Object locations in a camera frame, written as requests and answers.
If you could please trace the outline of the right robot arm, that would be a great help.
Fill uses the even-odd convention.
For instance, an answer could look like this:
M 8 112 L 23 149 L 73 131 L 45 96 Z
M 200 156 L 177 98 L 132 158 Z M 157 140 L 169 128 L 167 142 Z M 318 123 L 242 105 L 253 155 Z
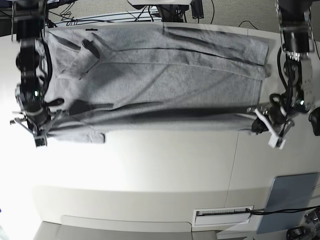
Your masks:
M 48 132 L 53 124 L 66 114 L 65 110 L 52 112 L 51 107 L 62 105 L 63 98 L 45 101 L 53 75 L 52 59 L 48 44 L 44 41 L 45 0 L 12 1 L 12 40 L 20 44 L 15 64 L 20 70 L 20 83 L 15 89 L 15 98 L 23 117 L 11 124 L 19 124 L 33 137 L 36 147 L 48 144 Z

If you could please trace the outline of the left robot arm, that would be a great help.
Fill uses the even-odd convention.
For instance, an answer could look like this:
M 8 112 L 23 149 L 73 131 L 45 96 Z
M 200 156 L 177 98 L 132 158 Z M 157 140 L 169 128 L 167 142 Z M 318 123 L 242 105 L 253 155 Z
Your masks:
M 255 134 L 269 132 L 268 144 L 282 149 L 294 117 L 308 114 L 315 136 L 320 134 L 320 108 L 315 105 L 310 53 L 318 50 L 314 41 L 311 0 L 278 0 L 281 45 L 277 52 L 277 70 L 285 91 L 269 95 L 269 102 L 247 108 L 257 118 L 251 126 Z

